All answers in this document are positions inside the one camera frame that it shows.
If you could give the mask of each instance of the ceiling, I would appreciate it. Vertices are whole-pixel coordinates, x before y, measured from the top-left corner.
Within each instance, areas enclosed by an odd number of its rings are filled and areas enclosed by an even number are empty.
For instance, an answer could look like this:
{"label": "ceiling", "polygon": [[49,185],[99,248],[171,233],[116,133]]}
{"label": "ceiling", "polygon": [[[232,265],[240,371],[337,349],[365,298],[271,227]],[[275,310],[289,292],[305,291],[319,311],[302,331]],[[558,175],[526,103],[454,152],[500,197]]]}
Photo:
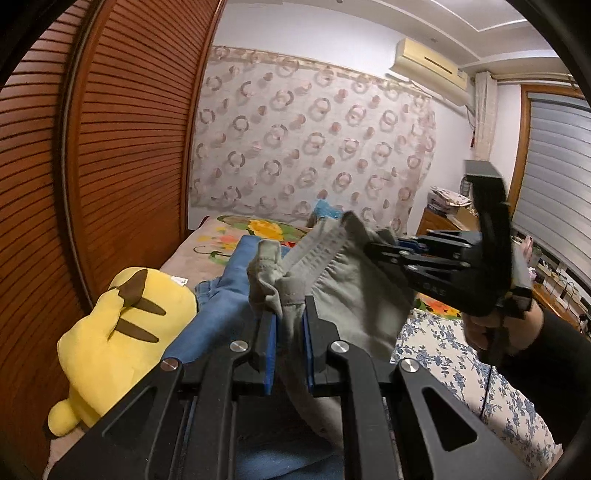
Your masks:
{"label": "ceiling", "polygon": [[[282,3],[281,0],[230,0]],[[505,0],[290,0],[328,8],[397,30],[469,74],[568,70],[538,31]]]}

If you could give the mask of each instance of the yellow plush toy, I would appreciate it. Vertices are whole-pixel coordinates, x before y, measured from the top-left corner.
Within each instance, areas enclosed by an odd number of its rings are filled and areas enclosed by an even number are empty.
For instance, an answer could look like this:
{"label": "yellow plush toy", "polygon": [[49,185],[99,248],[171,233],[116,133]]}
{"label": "yellow plush toy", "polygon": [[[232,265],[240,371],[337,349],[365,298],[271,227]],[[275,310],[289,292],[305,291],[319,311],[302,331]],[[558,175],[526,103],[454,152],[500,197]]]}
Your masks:
{"label": "yellow plush toy", "polygon": [[63,436],[80,421],[92,427],[159,361],[197,313],[195,295],[150,268],[126,268],[57,342],[70,395],[54,405],[47,426]]}

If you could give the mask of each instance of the blue gripper pad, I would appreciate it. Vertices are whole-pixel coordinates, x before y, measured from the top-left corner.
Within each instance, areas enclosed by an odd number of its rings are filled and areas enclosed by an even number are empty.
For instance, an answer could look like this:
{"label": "blue gripper pad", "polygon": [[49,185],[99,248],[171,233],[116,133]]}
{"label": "blue gripper pad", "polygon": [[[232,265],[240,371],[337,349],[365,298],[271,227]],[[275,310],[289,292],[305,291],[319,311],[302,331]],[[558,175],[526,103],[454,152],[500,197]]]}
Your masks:
{"label": "blue gripper pad", "polygon": [[271,395],[273,379],[275,377],[275,358],[277,352],[277,315],[271,317],[269,326],[269,337],[267,339],[267,353],[265,356],[265,379],[263,386],[265,395]]}
{"label": "blue gripper pad", "polygon": [[310,337],[310,324],[308,323],[308,311],[304,310],[301,316],[302,331],[304,332],[304,352],[306,353],[306,381],[308,391],[312,392],[314,388],[314,356],[312,352],[312,340]]}

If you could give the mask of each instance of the black sleeve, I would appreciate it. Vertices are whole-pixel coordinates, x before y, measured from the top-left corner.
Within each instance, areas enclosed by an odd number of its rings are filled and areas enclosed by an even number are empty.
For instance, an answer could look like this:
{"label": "black sleeve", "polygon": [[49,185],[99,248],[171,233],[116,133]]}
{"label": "black sleeve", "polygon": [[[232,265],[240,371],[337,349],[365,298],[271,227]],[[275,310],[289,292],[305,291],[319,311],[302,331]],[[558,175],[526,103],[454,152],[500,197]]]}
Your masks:
{"label": "black sleeve", "polygon": [[538,338],[506,356],[498,370],[532,401],[554,442],[565,449],[591,410],[591,342],[544,310]]}

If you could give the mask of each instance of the window blind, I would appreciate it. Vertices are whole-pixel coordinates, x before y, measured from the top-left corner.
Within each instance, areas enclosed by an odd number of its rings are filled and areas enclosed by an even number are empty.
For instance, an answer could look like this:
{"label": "window blind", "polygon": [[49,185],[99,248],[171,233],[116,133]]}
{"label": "window blind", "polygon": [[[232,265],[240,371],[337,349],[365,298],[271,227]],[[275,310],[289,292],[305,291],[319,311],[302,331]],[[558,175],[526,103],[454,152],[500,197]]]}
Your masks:
{"label": "window blind", "polygon": [[529,93],[530,147],[513,227],[591,286],[591,108]]}

